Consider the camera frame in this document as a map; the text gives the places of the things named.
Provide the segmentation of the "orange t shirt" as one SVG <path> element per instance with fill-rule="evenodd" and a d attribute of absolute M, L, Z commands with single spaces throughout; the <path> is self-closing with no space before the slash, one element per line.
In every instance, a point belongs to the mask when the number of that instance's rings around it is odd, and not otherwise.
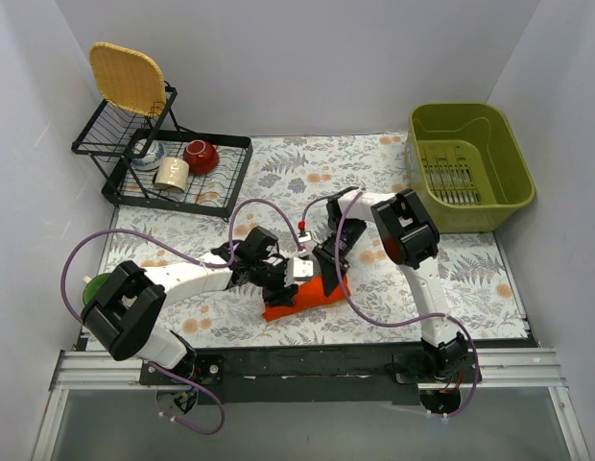
<path fill-rule="evenodd" d="M 262 318 L 269 323 L 315 307 L 329 306 L 344 300 L 345 295 L 340 285 L 337 285 L 331 294 L 327 296 L 323 292 L 322 276 L 316 276 L 299 287 L 297 294 L 294 296 L 293 306 L 269 306 L 266 304 Z"/>

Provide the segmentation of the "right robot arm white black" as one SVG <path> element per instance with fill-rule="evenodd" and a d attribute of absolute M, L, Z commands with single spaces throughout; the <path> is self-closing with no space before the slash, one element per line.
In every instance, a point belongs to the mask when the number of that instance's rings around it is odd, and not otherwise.
<path fill-rule="evenodd" d="M 419 199 L 406 188 L 395 194 L 363 192 L 348 187 L 326 199 L 332 234 L 313 249 L 326 296 L 341 288 L 346 256 L 366 230 L 376 226 L 386 256 L 409 283 L 421 323 L 422 366 L 435 381 L 446 381 L 460 369 L 468 343 L 462 330 L 443 318 L 449 313 L 440 281 L 440 233 Z"/>

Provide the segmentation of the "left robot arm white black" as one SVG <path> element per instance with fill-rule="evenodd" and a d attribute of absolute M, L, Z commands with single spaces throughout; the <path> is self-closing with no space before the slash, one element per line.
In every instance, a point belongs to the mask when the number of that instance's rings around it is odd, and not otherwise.
<path fill-rule="evenodd" d="M 312 263 L 278 253 L 277 238 L 257 227 L 246 239 L 226 242 L 197 262 L 145 269 L 119 264 L 87 296 L 83 324 L 116 361 L 139 357 L 161 366 L 175 384 L 194 374 L 196 353 L 179 334 L 156 324 L 164 306 L 246 283 L 262 289 L 270 306 L 292 306 L 298 285 L 313 275 Z"/>

